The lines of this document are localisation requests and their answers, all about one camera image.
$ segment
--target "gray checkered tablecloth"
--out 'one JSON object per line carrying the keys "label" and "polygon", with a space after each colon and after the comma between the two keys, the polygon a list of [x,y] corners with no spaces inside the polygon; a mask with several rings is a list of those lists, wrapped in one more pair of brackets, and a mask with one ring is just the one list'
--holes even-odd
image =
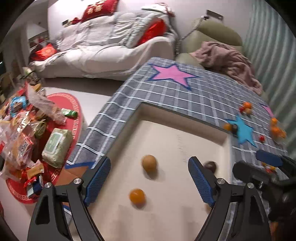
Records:
{"label": "gray checkered tablecloth", "polygon": [[[253,127],[253,139],[257,147],[249,142],[238,144],[237,138],[232,138],[232,161],[244,160],[260,166],[255,158],[255,152],[262,149],[274,154],[283,155],[286,151],[275,145],[269,136],[268,126],[270,116],[260,105],[265,101],[257,94],[238,84],[231,78],[206,70],[197,69],[186,64],[177,64],[179,70],[200,77],[188,78],[191,90],[172,80],[148,81],[157,71],[151,64],[169,67],[174,61],[151,58],[133,76],[113,94],[110,100],[96,115],[87,130],[76,144],[65,168],[77,166],[94,167],[104,156],[131,114],[141,102],[162,106],[204,121],[223,127],[225,119],[235,120],[239,115],[238,107],[245,101],[253,105],[253,115],[243,116],[245,123]],[[264,135],[266,142],[258,141],[259,135]],[[232,183],[241,184],[233,178]],[[267,212],[268,205],[263,203]]]}

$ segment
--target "red table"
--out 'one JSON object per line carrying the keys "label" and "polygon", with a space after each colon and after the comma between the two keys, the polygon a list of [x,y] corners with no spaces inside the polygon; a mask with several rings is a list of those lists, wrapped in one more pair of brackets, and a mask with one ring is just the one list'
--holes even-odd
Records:
{"label": "red table", "polygon": [[[68,129],[72,131],[73,135],[73,142],[69,148],[69,151],[67,153],[66,159],[69,157],[71,151],[76,145],[76,142],[80,136],[81,129],[82,129],[82,122],[83,122],[83,115],[81,112],[81,107],[78,102],[78,100],[71,94],[68,93],[55,93],[47,96],[51,101],[55,102],[59,108],[65,108],[70,110],[75,110],[78,112],[78,117],[76,120],[67,118],[66,125],[60,126],[55,124],[53,121],[48,123],[47,130],[42,136],[42,139],[40,140],[40,145],[44,146],[46,144],[46,141],[48,140],[52,130],[54,128],[60,128],[60,129]],[[58,176],[61,172],[61,168],[54,168],[50,165],[48,165],[49,175],[51,182],[55,184],[58,180]],[[26,195],[26,189],[23,187],[23,183],[18,183],[16,181],[11,180],[8,178],[6,180],[6,184],[8,186],[8,189],[10,190],[11,194],[19,201],[25,204],[32,204],[37,201],[37,199],[31,199],[28,198]]]}

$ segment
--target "dark purple fruit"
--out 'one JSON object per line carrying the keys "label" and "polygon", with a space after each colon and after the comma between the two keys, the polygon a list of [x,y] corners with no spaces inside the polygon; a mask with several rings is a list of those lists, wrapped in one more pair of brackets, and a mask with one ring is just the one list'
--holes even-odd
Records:
{"label": "dark purple fruit", "polygon": [[208,161],[204,164],[204,168],[210,170],[213,174],[215,174],[217,165],[214,161]]}

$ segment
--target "tray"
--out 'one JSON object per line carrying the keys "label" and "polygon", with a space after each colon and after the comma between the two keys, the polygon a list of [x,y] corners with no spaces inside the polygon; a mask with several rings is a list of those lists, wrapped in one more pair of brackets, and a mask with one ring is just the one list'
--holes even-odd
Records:
{"label": "tray", "polygon": [[[148,176],[144,155],[154,155],[158,173]],[[231,139],[227,131],[162,107],[141,103],[107,153],[111,172],[89,212],[106,241],[194,240],[206,220],[203,203],[188,171],[188,159],[215,161],[217,177],[230,181]],[[146,194],[137,209],[134,188]],[[73,225],[74,240],[79,240]]]}

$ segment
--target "green wipes packet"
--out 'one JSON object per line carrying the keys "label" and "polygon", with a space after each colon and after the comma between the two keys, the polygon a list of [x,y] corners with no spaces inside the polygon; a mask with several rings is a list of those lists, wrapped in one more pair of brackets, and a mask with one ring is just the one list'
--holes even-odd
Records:
{"label": "green wipes packet", "polygon": [[54,128],[42,151],[43,160],[53,167],[62,168],[72,140],[70,130]]}

